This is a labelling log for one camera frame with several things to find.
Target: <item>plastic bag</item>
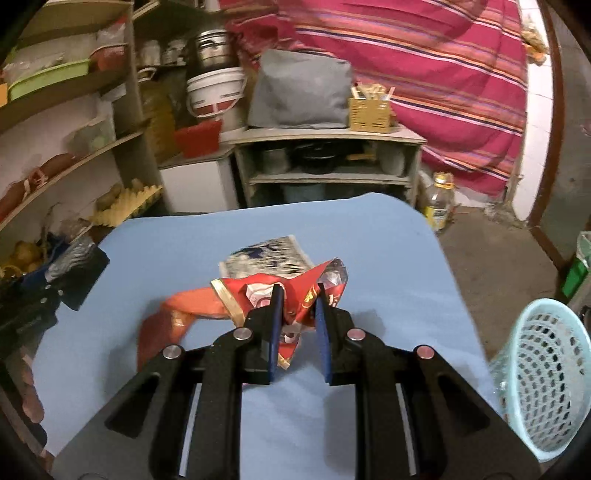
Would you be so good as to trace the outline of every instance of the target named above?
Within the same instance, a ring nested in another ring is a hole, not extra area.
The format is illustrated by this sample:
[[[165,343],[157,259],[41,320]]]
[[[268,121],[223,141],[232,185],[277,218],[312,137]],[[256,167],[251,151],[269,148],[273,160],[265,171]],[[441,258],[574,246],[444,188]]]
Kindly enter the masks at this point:
[[[525,43],[527,56],[537,64],[541,65],[544,63],[546,60],[546,54],[548,53],[548,47],[544,43],[544,40],[530,15],[527,15],[523,22],[521,38]]]
[[[126,17],[121,17],[114,24],[99,30],[96,36],[96,47],[125,43],[125,21]]]
[[[8,86],[18,80],[25,79],[36,73],[61,65],[66,62],[66,52],[61,51],[39,59],[20,60],[7,63],[3,69],[4,79]]]

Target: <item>red container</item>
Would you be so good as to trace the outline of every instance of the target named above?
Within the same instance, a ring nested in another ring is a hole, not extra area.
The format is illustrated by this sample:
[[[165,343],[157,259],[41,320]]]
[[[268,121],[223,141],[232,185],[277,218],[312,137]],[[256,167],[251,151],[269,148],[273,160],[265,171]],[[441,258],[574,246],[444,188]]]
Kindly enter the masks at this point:
[[[174,139],[183,151],[183,157],[201,157],[219,150],[221,130],[221,120],[205,120],[193,127],[177,130]]]
[[[127,44],[117,43],[97,48],[90,54],[90,71],[123,70],[127,65]]]

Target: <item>light blue plastic basket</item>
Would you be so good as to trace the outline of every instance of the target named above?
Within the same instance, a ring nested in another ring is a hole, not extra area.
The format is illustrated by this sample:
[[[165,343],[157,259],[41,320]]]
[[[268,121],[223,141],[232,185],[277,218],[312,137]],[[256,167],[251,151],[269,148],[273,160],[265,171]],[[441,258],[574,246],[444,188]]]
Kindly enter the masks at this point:
[[[591,342],[583,323],[556,300],[536,300],[489,367],[503,418],[538,461],[561,454],[591,407]]]

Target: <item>red snack wrapper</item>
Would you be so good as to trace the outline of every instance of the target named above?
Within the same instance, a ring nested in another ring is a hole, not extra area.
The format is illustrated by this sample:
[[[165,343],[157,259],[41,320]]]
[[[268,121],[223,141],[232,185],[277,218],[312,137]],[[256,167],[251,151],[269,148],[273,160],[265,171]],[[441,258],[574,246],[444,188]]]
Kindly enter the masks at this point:
[[[305,328],[314,328],[310,307],[320,291],[318,283],[324,285],[330,304],[335,306],[345,290],[347,279],[343,262],[335,258],[291,279],[263,273],[239,280],[217,278],[211,282],[211,288],[177,293],[162,304],[158,313],[143,321],[138,339],[138,369],[165,346],[178,343],[197,316],[229,317],[236,327],[241,327],[248,312],[269,304],[276,283],[285,290],[278,363],[286,369],[300,333]]]

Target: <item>cookware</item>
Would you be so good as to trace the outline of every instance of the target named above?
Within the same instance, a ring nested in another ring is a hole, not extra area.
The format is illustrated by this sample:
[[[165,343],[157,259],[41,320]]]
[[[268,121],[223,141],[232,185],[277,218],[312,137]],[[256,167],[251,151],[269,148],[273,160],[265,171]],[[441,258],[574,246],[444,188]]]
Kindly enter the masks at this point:
[[[224,28],[212,28],[191,36],[183,56],[187,63],[187,78],[239,66],[230,34]]]
[[[261,158],[263,173],[277,175],[279,173],[288,172],[291,168],[286,148],[275,147],[263,150]]]
[[[311,142],[295,147],[293,155],[305,173],[324,175],[335,169],[339,152],[332,142]]]

